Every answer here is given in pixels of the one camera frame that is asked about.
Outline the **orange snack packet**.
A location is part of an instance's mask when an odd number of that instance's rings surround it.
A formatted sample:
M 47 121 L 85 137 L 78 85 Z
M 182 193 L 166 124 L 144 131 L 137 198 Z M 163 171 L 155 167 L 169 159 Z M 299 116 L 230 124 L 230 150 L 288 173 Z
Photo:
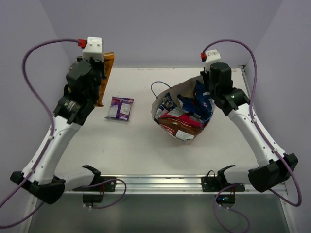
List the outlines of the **orange snack packet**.
M 115 60 L 115 54 L 113 52 L 107 52 L 103 54 L 104 57 L 104 74 L 105 78 L 101 80 L 101 86 L 99 91 L 99 99 L 97 100 L 95 107 L 103 107 L 103 97 L 104 92 L 107 87 L 107 83 L 109 81 L 109 77 L 111 74 L 112 66 Z

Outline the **purple candy packet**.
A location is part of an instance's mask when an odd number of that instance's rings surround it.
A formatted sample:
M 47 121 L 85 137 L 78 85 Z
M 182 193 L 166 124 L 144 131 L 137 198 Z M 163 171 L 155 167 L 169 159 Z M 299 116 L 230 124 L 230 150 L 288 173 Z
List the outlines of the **purple candy packet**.
M 134 99 L 112 97 L 106 119 L 129 121 Z

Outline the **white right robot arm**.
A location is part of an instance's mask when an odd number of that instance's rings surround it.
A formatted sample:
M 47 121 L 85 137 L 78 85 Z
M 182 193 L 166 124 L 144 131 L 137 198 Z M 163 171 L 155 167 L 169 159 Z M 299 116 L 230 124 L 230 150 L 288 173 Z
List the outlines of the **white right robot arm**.
M 238 127 L 257 160 L 254 168 L 230 165 L 219 170 L 220 176 L 216 179 L 218 188 L 226 191 L 234 183 L 243 183 L 265 192 L 288 180 L 298 158 L 293 153 L 287 154 L 269 135 L 260 120 L 250 114 L 250 99 L 242 89 L 233 87 L 229 65 L 216 62 L 200 74 L 215 105 Z

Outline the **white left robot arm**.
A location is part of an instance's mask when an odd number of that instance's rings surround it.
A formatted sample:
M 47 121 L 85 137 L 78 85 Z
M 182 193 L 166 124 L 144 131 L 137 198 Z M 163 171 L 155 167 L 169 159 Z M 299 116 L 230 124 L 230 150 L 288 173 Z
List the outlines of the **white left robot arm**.
M 71 139 L 95 108 L 105 78 L 102 61 L 78 58 L 70 66 L 64 94 L 53 112 L 44 141 L 28 165 L 12 173 L 11 181 L 47 204 L 55 203 L 64 192 L 75 188 L 94 191 L 100 187 L 101 173 L 89 165 L 67 174 L 56 174 L 55 170 Z

